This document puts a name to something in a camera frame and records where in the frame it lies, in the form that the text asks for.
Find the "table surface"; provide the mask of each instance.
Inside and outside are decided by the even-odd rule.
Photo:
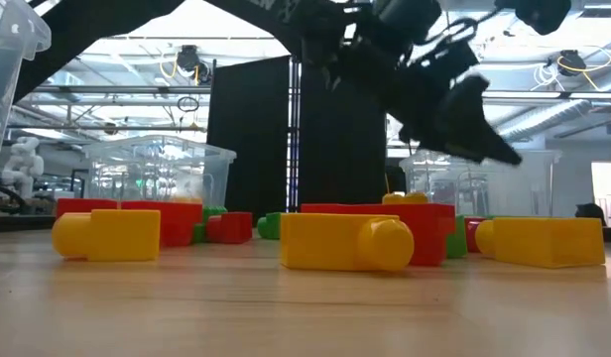
[[[48,232],[0,234],[0,356],[611,357],[602,267],[481,257],[402,274],[289,271],[279,244],[159,262],[65,262]]]

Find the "black panel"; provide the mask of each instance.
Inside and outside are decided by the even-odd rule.
[[[289,57],[219,67],[208,115],[210,145],[237,153],[226,208],[255,217],[286,210]]]
[[[385,112],[352,85],[325,89],[318,69],[301,82],[300,203],[372,203],[385,193]]]

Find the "plastic storage bin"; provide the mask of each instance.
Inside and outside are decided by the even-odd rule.
[[[552,173],[558,151],[520,151],[519,167],[482,165],[444,154],[417,151],[400,162],[407,190],[434,203],[455,205],[457,214],[552,215]]]
[[[197,201],[224,205],[232,151],[152,135],[88,145],[89,198]]]
[[[24,0],[0,0],[0,151],[21,60],[50,44],[50,28]]]

